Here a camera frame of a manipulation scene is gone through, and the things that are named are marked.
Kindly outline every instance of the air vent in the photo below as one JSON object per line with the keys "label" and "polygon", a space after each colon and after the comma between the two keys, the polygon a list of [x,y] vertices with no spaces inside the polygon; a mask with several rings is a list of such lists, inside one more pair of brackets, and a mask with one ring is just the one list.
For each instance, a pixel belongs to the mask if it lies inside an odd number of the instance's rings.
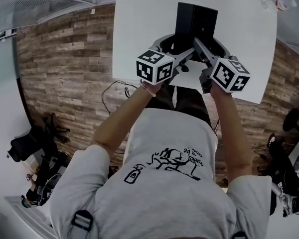
{"label": "air vent", "polygon": [[16,35],[16,28],[0,32],[0,40]]}
{"label": "air vent", "polygon": [[70,9],[93,5],[82,0],[0,0],[0,31],[38,24]]}

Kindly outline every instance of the gray t-shirt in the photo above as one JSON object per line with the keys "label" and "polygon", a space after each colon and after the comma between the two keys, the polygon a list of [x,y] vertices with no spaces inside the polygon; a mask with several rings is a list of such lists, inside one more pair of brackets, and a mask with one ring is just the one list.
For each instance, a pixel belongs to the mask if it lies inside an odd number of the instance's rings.
{"label": "gray t-shirt", "polygon": [[50,199],[58,237],[68,238],[75,212],[88,210],[94,223],[87,238],[229,239],[244,231],[248,239],[264,239],[271,178],[241,176],[225,193],[214,182],[216,147],[206,122],[145,109],[123,167],[109,180],[106,150],[92,145],[75,153]]}

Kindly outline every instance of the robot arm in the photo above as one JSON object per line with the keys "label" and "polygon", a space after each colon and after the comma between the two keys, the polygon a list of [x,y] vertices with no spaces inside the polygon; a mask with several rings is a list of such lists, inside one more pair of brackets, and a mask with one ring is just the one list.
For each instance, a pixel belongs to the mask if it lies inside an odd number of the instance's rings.
{"label": "robot arm", "polygon": [[166,35],[138,57],[137,75],[142,80],[154,85],[168,80],[169,84],[179,74],[179,69],[189,71],[186,63],[197,53],[200,61],[207,65],[199,77],[204,93],[210,92],[211,80],[229,93],[244,89],[250,79],[249,72],[218,40],[214,38],[208,48],[195,37],[191,47],[175,51],[172,47],[177,38],[174,34]]}

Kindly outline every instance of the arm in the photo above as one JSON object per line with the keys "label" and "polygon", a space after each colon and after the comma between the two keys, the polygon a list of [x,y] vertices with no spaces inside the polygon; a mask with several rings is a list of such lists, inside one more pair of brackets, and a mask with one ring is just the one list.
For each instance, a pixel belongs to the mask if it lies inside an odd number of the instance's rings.
{"label": "arm", "polygon": [[[156,93],[160,89],[160,84],[156,86],[146,84],[146,87]],[[138,88],[96,129],[94,142],[105,148],[109,155],[114,154],[151,98],[147,90]]]}
{"label": "arm", "polygon": [[34,191],[35,191],[35,188],[36,188],[35,181],[32,179],[32,176],[29,176],[29,179],[30,179],[30,182],[31,182],[31,188],[30,188],[30,190],[31,190],[32,192],[34,192]]}
{"label": "arm", "polygon": [[242,175],[252,175],[252,153],[246,133],[231,94],[213,82],[211,96],[215,100],[229,182]]}

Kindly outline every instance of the office chair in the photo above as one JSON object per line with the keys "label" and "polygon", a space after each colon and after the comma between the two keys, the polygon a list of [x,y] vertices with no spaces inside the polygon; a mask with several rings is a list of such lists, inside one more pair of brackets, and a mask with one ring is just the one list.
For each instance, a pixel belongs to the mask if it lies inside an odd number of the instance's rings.
{"label": "office chair", "polygon": [[50,123],[48,123],[48,118],[44,118],[43,121],[45,123],[45,132],[52,138],[56,137],[58,138],[62,143],[66,143],[68,140],[60,135],[60,133],[68,133],[70,132],[70,129],[65,129],[65,130],[58,130],[54,126],[54,118],[55,114],[52,113],[50,116]]}
{"label": "office chair", "polygon": [[39,195],[39,201],[38,206],[43,206],[50,198],[53,189],[55,188],[56,184],[61,178],[61,174],[57,173],[53,175],[47,182],[45,183],[45,186],[39,186],[38,187],[38,195]]}
{"label": "office chair", "polygon": [[45,132],[41,127],[34,126],[27,135],[13,139],[10,142],[11,149],[8,153],[15,162],[26,161],[32,154],[40,149],[53,157],[58,156],[57,146],[53,139],[57,137],[65,143],[67,140],[60,136],[60,132],[69,132],[70,130],[57,130],[54,127],[53,117],[54,114],[51,115],[51,124],[47,122],[47,118],[43,119],[46,128]]}

